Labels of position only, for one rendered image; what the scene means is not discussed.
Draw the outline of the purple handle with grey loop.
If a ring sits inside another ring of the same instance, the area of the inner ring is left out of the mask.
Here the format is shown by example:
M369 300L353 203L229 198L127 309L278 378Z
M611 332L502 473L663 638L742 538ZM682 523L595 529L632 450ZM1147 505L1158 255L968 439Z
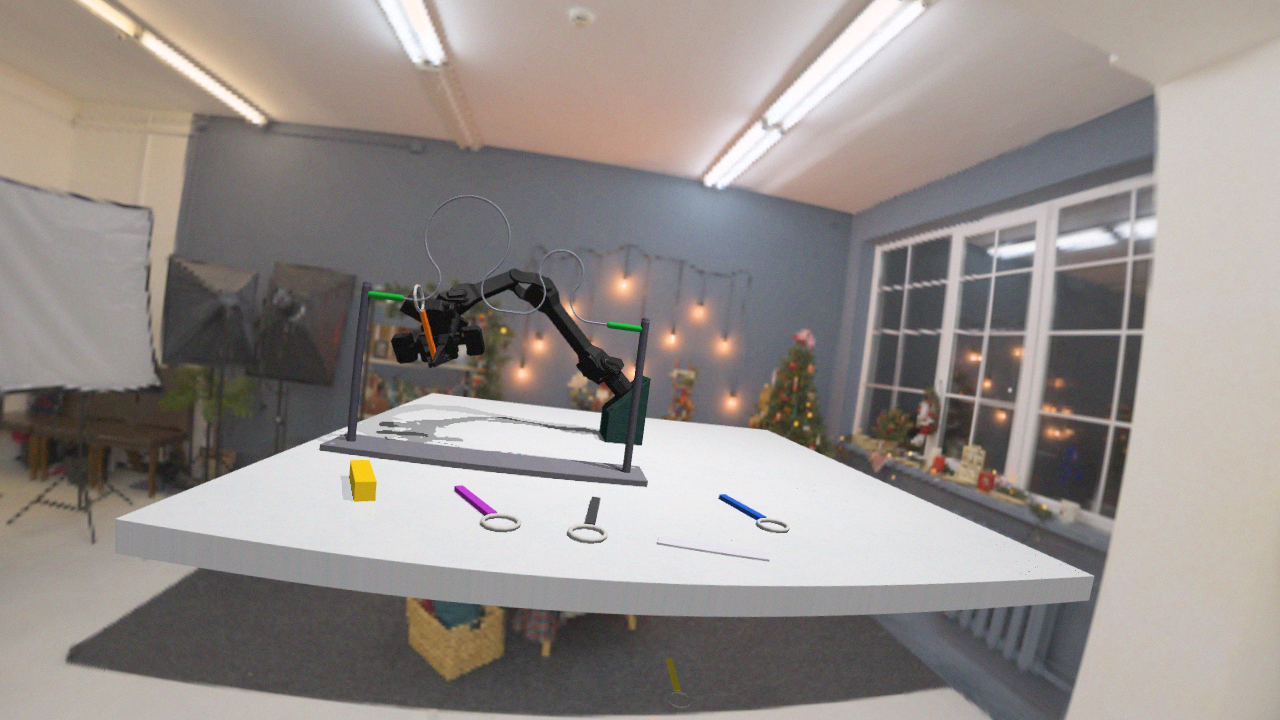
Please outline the purple handle with grey loop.
M463 497L466 501L468 501L468 503L474 505L474 509L477 509L479 512L483 512L484 516L481 518L480 521L481 521L483 527L485 527L486 529L506 530L507 532L507 530L515 530L516 528L521 527L521 520L518 518L516 518L515 515L509 515L509 514L497 512L494 509L492 509L490 506L488 506L486 503L484 503L484 501L481 498L479 498L471 491L468 491L467 488L465 488L465 486L454 486L454 492L457 495L460 495L461 497ZM489 518L507 518L509 520L516 521L516 524L511 525L511 527L492 527L492 525L486 524L486 520Z

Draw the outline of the yellow rectangular block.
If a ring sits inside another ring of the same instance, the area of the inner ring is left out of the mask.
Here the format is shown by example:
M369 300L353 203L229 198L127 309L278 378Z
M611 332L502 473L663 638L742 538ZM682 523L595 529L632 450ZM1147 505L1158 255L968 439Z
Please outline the yellow rectangular block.
M376 501L378 480L370 460L351 460L349 482L355 502Z

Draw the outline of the black handle with white loop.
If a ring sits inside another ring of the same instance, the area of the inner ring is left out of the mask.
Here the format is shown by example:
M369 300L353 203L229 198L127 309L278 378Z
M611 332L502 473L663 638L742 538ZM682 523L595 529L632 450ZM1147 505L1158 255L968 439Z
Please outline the black handle with white loop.
M589 509L588 509L588 516L586 516L584 524L577 524L577 525L570 527L568 534L571 536L571 538L573 538L575 541L581 541L581 542L588 542L588 543L595 543L595 542L605 541L605 538L608 537L608 532L604 528L595 525L595 523L596 523L596 514L598 514L598 509L599 509L599 505L600 505L600 500L602 498L599 498L599 497L593 497L591 498L591 502L590 502ZM603 536L594 537L594 538L588 538L588 537L577 536L577 534L573 533L573 530L582 529L582 528L599 530L599 532L602 532Z

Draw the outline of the orange handle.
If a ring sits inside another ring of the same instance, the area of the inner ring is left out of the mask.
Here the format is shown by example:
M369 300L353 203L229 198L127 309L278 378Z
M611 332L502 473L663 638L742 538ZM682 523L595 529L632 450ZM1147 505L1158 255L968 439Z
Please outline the orange handle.
M417 313L420 313L420 316L421 316L421 320L422 320L422 328L424 328L424 332L425 332L426 338L428 338L429 351L431 354L431 357L434 357L434 355L436 352L436 348L435 348L435 345L433 342L433 334L430 332L430 325L429 325L428 316L426 316L426 313L425 313L425 309L424 309L425 300L421 301L422 305L421 305L421 309L420 309L419 304L416 301L417 300L417 290L419 290L419 293L420 293L421 299L425 299L421 287L419 284L415 284L413 286L413 304L415 304L415 309L417 310Z

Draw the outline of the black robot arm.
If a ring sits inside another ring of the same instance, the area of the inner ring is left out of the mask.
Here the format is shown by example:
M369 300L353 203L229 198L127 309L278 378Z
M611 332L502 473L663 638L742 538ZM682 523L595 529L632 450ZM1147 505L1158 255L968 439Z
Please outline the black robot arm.
M571 348L577 354L579 364L576 366L582 373L582 377L586 375L589 380L594 380L598 386L604 382L613 392L616 401L618 401L634 388L634 382L630 382L621 372L625 363L620 357L608 356L603 348L591 345L561 304L556 284L544 275L541 275L541 281L545 284L547 297L538 311L547 313L550 322L556 324ZM531 286L529 290L525 290L518 282ZM429 325L443 325L451 332L451 320L453 320L457 325L457 332L462 334L462 327L468 325L468 322L460 315L483 300L481 284L483 282L476 284L454 284L451 290L438 293L436 299L426 299L424 309ZM512 269L486 279L483 284L484 299L506 290L513 291L518 299L524 299L534 309L541 304L544 296L544 290L536 272L518 272L517 269ZM412 316L416 322L422 322L420 313L415 309L413 301L406 300L401 307L401 313Z

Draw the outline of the blue bar with grey loop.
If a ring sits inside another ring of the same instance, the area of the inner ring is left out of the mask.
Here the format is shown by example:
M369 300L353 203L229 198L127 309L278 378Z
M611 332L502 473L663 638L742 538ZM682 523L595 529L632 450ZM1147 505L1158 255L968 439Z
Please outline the blue bar with grey loop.
M739 509L739 511L746 514L748 516L754 518L756 520L756 527L762 527L763 529L771 530L771 532L787 532L787 530L790 530L788 524L786 524L785 521L781 521L778 519L765 518L764 515L762 515L762 512L756 512L755 510L749 509L746 505L740 503L735 498L731 498L728 495L719 495L718 498L721 498L724 503L728 503L730 506L732 506L735 509ZM778 523L778 524L783 525L785 528L776 529L776 528L765 527L764 524L762 525L762 521L774 521L774 523Z

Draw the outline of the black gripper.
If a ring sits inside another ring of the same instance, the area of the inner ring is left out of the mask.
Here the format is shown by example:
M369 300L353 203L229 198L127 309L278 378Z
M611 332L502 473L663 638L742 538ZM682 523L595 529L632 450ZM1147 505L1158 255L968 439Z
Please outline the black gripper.
M428 363L429 368L439 366L458 357L458 345L466 345L466 354L468 356L483 355L485 351L483 331L477 325L462 327L463 334L456 334L457 325L451 320L451 332L443 325L430 325L430 332L436 348L434 357L431 357L429 351L426 334L420 334L417 342L413 342L411 332L394 334L390 345L396 351L397 363L413 363L419 359L420 354L422 363Z

